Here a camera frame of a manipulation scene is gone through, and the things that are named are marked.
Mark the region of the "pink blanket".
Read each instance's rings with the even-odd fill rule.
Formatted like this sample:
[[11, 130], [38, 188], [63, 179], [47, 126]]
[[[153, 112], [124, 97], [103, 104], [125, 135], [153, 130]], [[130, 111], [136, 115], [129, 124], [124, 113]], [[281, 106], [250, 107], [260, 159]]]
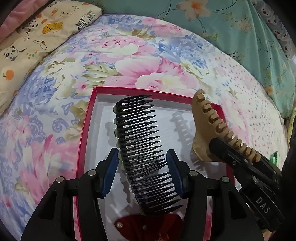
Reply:
[[24, 22], [28, 22], [49, 0], [1, 1], [1, 42]]

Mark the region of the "black hair comb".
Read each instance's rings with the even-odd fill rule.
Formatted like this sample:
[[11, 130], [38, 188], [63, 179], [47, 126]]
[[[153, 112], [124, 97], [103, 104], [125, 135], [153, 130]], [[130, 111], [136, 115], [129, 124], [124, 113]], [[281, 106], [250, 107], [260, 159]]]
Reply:
[[150, 95], [121, 99], [113, 107], [118, 157], [129, 186], [145, 215], [163, 215], [181, 207], [161, 145]]

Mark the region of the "green braided hair band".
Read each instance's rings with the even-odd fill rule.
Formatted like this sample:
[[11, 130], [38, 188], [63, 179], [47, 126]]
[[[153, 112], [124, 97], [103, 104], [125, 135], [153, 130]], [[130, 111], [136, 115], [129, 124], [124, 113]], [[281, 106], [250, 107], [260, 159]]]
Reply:
[[275, 151], [273, 154], [271, 154], [270, 156], [270, 161], [274, 164], [274, 165], [278, 165], [278, 151]]

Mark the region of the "cartoon print cream pillow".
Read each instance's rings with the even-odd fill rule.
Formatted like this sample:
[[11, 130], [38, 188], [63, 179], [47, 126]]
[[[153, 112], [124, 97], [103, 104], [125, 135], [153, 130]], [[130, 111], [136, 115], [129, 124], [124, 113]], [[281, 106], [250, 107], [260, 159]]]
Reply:
[[102, 9], [93, 4], [53, 1], [1, 42], [1, 112], [45, 56], [101, 15]]

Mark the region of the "red velvet bow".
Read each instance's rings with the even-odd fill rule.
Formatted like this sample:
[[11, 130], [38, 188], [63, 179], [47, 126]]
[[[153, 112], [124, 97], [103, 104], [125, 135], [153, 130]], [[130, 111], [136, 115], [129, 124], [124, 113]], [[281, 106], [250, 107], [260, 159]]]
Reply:
[[132, 214], [117, 219], [115, 228], [126, 240], [178, 240], [183, 220], [177, 214]]

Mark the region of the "floral bed quilt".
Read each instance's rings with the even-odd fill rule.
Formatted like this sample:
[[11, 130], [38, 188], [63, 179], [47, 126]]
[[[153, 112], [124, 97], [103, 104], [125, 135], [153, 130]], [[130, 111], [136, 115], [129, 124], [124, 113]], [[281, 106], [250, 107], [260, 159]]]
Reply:
[[283, 119], [259, 81], [202, 37], [166, 21], [106, 15], [45, 56], [1, 112], [1, 221], [20, 239], [60, 175], [74, 178], [93, 88], [193, 96], [206, 91], [231, 130], [266, 157], [287, 156]]

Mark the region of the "white bear print pillow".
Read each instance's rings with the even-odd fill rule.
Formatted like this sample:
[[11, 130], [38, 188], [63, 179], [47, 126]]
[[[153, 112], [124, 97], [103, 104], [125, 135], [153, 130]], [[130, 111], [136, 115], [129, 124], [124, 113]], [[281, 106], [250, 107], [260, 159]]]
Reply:
[[261, 16], [262, 20], [267, 24], [276, 39], [280, 43], [285, 56], [288, 60], [292, 59], [293, 40], [288, 33], [283, 21], [278, 17], [276, 12], [265, 1], [251, 1], [256, 11]]

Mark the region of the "teal floral pillow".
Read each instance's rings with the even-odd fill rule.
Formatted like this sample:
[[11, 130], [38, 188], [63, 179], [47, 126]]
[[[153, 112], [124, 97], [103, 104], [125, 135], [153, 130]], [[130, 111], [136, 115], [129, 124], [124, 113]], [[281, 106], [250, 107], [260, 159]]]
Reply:
[[104, 14], [149, 16], [203, 37], [246, 68], [283, 118], [292, 114], [295, 71], [251, 1], [93, 1]]

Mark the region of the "tan claw hair clip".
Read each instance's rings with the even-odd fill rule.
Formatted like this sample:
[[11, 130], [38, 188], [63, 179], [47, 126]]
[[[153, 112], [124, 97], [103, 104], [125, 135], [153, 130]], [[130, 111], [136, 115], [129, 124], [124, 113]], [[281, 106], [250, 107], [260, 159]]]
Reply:
[[211, 101], [205, 98], [204, 90], [198, 90], [192, 99], [192, 113], [195, 122], [195, 136], [192, 150], [203, 162], [220, 162], [209, 151], [209, 144], [213, 138], [221, 138], [235, 150], [243, 154], [250, 164], [259, 162], [261, 155], [253, 148], [247, 146], [213, 108]]

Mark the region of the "red white shallow box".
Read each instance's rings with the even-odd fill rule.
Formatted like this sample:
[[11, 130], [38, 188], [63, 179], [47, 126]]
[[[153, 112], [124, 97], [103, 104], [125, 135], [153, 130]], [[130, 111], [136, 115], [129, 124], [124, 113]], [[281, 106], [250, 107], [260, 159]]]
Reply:
[[[190, 169], [197, 170], [205, 177], [220, 179], [228, 176], [234, 181], [231, 168], [220, 162], [205, 163], [192, 151], [195, 125], [191, 110], [191, 97], [141, 89], [123, 87], [97, 87], [88, 103], [78, 154], [77, 175], [81, 176], [106, 159], [111, 148], [117, 143], [114, 105], [121, 99], [134, 95], [150, 95], [154, 120], [158, 132], [161, 154], [173, 149], [181, 161], [187, 162]], [[125, 240], [114, 225], [119, 218], [138, 214], [140, 209], [122, 165], [119, 165], [111, 191], [98, 201], [105, 231], [109, 240]]]

